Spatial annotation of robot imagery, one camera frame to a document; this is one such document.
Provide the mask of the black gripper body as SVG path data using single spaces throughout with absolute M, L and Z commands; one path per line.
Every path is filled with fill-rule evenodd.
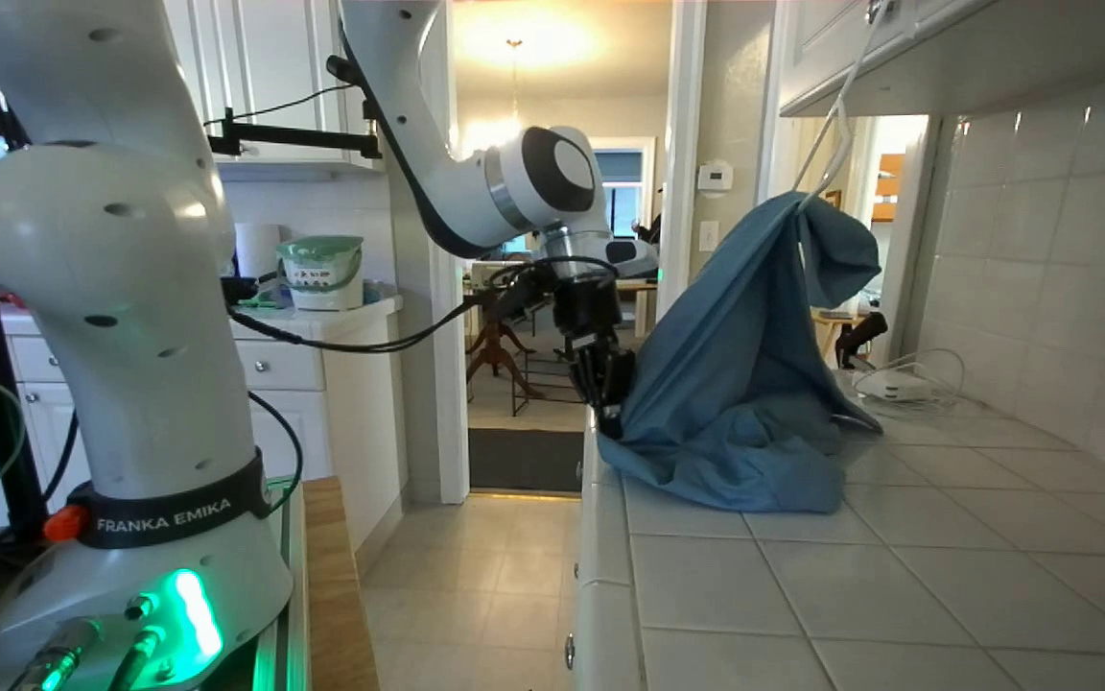
M 553 321 L 567 350 L 608 350 L 616 341 L 616 290 L 608 281 L 567 281 L 553 288 Z

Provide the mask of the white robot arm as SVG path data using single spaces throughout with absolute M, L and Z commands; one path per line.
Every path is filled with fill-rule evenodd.
M 616 417 L 621 254 L 571 125 L 457 158 L 420 98 L 437 0 L 338 0 L 345 62 L 429 238 L 482 256 L 516 235 L 557 294 L 579 396 Z M 0 691 L 196 691 L 292 601 L 264 504 L 221 267 L 228 215 L 159 0 L 0 0 L 0 282 L 56 357 L 84 427 L 72 537 L 0 601 Z

